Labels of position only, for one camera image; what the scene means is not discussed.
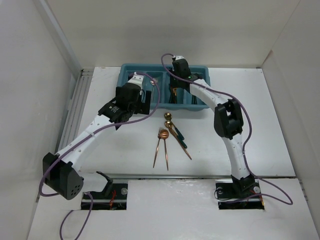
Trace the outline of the silver slotted spoon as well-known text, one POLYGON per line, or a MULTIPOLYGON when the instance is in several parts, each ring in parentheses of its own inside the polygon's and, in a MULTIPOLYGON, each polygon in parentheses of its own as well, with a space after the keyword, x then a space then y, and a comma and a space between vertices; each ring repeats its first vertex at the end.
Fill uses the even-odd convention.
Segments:
POLYGON ((151 102, 154 101, 155 85, 156 85, 157 82, 158 82, 158 80, 157 80, 156 78, 153 78, 153 79, 150 81, 150 84, 152 85, 152 90, 151 90, 151 102))

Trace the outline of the gold spoon green handle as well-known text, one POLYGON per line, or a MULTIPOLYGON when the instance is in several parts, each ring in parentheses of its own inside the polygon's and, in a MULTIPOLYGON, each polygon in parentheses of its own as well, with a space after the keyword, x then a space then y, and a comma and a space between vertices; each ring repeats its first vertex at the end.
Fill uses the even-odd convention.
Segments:
MULTIPOLYGON (((164 118, 165 118, 167 121, 172 122, 172 114, 171 114, 170 112, 166 112, 166 113, 164 114, 164 118)), ((174 127, 177 135, 181 138, 181 140, 184 140, 184 139, 185 139, 184 136, 183 136, 182 133, 179 131, 179 129, 174 125, 174 123, 173 123, 173 127, 174 127)))

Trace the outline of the rose gold fork all metal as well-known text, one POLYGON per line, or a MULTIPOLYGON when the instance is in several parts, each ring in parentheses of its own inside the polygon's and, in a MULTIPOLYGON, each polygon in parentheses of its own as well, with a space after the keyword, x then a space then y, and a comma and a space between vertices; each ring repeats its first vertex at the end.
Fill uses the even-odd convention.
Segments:
POLYGON ((156 159, 157 159, 157 155, 158 155, 158 151, 159 151, 159 144, 160 144, 160 140, 161 140, 161 131, 163 130, 162 127, 159 128, 159 131, 157 133, 157 138, 158 138, 158 141, 157 141, 157 146, 156 146, 156 150, 155 150, 155 154, 154 154, 154 160, 153 160, 153 165, 152 165, 152 168, 155 167, 155 164, 156 164, 156 159))

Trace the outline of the copper slotted spoon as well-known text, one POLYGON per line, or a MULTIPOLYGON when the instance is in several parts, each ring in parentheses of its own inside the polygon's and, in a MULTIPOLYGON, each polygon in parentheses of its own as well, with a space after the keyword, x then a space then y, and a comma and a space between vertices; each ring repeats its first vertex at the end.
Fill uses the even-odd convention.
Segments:
POLYGON ((165 162, 166 162, 166 168, 169 170, 169 158, 168 158, 168 150, 167 150, 167 143, 166 140, 169 137, 169 132, 166 129, 160 130, 160 138, 164 142, 164 152, 165 152, 165 162))

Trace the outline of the gold knife green handle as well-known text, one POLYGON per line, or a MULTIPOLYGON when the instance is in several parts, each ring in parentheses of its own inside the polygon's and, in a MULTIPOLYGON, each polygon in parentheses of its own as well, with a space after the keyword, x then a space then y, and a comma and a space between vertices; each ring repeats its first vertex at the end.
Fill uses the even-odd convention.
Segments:
POLYGON ((194 96, 194 95, 192 96, 191 104, 192 104, 192 105, 197 105, 197 97, 194 96))

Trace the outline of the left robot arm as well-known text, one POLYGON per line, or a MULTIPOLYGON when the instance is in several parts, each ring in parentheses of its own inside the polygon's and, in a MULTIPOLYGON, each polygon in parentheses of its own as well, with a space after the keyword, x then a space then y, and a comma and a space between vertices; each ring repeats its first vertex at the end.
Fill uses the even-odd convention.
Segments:
POLYGON ((41 184, 52 188, 55 195, 72 200, 82 192, 84 183, 97 179, 94 192, 100 198, 111 195, 112 186, 100 173, 81 176, 79 170, 97 147, 108 130, 116 131, 122 125, 131 124, 134 114, 144 114, 148 118, 152 92, 143 90, 134 83, 126 83, 115 89, 115 97, 98 111, 93 121, 69 145, 55 154, 47 153, 42 159, 43 176, 41 184))

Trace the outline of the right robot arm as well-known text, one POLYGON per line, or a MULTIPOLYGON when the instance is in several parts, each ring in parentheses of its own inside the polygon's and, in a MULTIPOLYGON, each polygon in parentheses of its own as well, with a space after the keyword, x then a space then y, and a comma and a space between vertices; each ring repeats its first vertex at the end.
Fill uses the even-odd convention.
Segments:
POLYGON ((231 165, 232 193, 234 198, 249 196, 255 184, 255 177, 246 165, 243 151, 243 115, 240 103, 230 94, 213 90, 204 79, 191 73, 189 64, 183 56, 172 57, 173 69, 170 71, 178 87, 199 98, 214 112, 213 128, 227 149, 231 165))

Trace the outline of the blue plastic cutlery tray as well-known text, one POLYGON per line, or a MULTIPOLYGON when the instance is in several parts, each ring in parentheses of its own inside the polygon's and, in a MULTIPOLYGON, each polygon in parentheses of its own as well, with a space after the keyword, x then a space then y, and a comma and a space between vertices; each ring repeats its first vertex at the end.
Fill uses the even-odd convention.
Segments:
MULTIPOLYGON (((157 79, 157 84, 160 92, 154 89, 154 99, 150 103, 150 108, 156 106, 158 100, 159 109, 175 110, 188 110, 188 111, 201 111, 207 109, 208 106, 197 98, 197 104, 192 104, 192 95, 182 88, 177 89, 177 104, 170 104, 170 74, 163 68, 161 64, 138 64, 138 63, 125 63, 120 68, 118 75, 117 86, 123 86, 129 79, 130 75, 134 72, 146 73, 152 78, 157 79)), ((145 91, 152 91, 150 78, 144 77, 142 89, 145 91)))

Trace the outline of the aluminium rail left side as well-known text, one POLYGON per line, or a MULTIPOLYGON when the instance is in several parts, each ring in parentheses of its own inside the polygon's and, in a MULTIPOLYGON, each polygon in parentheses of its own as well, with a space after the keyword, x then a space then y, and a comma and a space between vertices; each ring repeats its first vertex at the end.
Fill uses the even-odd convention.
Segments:
POLYGON ((54 153, 65 148, 78 135, 93 73, 93 68, 84 68, 76 81, 71 79, 74 87, 66 102, 54 153))

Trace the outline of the aluminium rail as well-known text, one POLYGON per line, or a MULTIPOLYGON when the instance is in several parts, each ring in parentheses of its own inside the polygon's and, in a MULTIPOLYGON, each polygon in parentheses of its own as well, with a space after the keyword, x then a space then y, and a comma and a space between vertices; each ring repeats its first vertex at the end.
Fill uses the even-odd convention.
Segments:
POLYGON ((65 148, 78 135, 93 73, 93 68, 84 68, 76 81, 71 79, 74 87, 66 102, 54 153, 65 148))
POLYGON ((113 179, 231 179, 230 175, 164 175, 164 174, 124 174, 108 173, 113 179))

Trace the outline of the aluminium rail front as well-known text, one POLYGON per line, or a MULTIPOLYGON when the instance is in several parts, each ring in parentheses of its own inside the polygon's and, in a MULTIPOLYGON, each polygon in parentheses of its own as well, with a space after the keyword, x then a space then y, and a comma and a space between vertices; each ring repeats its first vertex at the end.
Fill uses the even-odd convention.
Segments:
POLYGON ((108 173, 113 179, 231 179, 230 175, 164 175, 164 174, 124 174, 108 173))

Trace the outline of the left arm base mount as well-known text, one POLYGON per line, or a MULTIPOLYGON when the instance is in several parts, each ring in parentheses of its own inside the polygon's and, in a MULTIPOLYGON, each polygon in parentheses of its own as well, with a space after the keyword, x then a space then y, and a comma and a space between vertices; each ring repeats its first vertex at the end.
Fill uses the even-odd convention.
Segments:
POLYGON ((128 183, 103 172, 81 173, 84 178, 81 210, 122 211, 127 209, 128 183))

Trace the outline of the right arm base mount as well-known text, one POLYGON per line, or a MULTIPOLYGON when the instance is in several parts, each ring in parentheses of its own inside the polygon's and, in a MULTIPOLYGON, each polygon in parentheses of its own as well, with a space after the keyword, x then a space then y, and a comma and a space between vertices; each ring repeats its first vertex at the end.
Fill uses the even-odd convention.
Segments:
POLYGON ((219 210, 265 209, 258 181, 242 193, 235 191, 232 182, 219 181, 215 186, 214 197, 217 200, 219 210))

